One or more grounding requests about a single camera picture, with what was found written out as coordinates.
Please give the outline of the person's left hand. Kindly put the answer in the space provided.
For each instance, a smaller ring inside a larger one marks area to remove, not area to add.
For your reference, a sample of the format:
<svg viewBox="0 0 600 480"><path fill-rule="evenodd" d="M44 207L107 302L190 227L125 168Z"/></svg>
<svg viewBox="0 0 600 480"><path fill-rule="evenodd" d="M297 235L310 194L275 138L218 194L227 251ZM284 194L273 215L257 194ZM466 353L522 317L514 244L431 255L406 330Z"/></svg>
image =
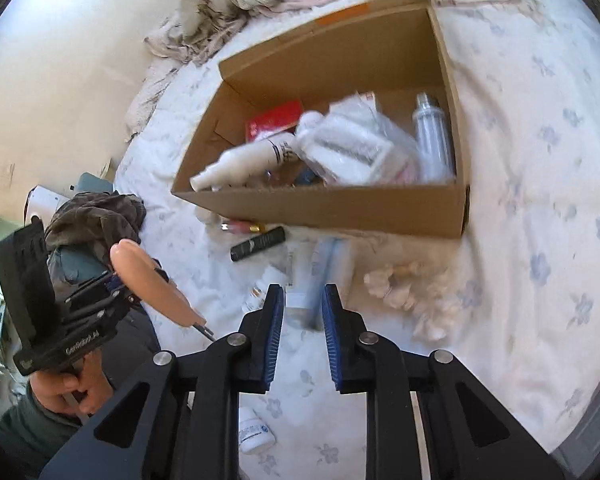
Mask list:
<svg viewBox="0 0 600 480"><path fill-rule="evenodd" d="M55 373L38 370L29 379L38 403L56 414L91 416L114 394L102 370L102 352L87 353L79 373Z"/></svg>

